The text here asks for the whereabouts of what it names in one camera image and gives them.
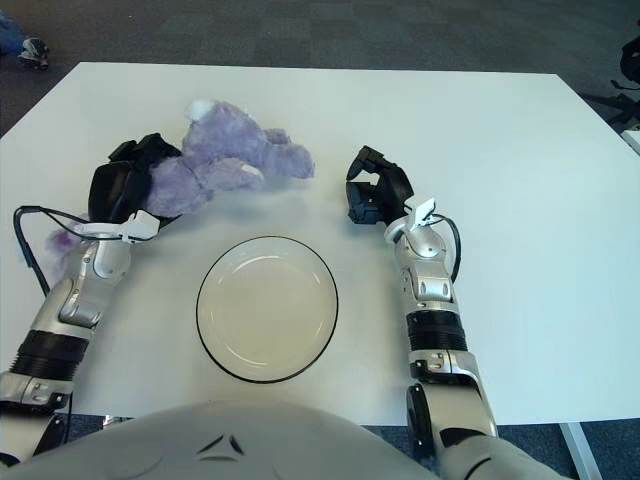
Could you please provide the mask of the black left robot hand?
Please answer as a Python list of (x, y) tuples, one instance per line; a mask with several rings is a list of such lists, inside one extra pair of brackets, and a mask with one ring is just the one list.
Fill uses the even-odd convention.
[(152, 187), (151, 171), (181, 151), (159, 133), (121, 143), (99, 166), (91, 182), (88, 217), (92, 223), (121, 224), (142, 209)]

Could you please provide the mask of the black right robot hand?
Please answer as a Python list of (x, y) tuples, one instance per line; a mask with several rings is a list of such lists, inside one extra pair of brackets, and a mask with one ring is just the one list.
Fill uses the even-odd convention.
[[(377, 183), (356, 182), (355, 178), (362, 171), (376, 174)], [(401, 167), (369, 146), (360, 149), (346, 175), (348, 216), (353, 223), (374, 225), (382, 222), (389, 226), (406, 215), (405, 201), (413, 195), (410, 181)]]

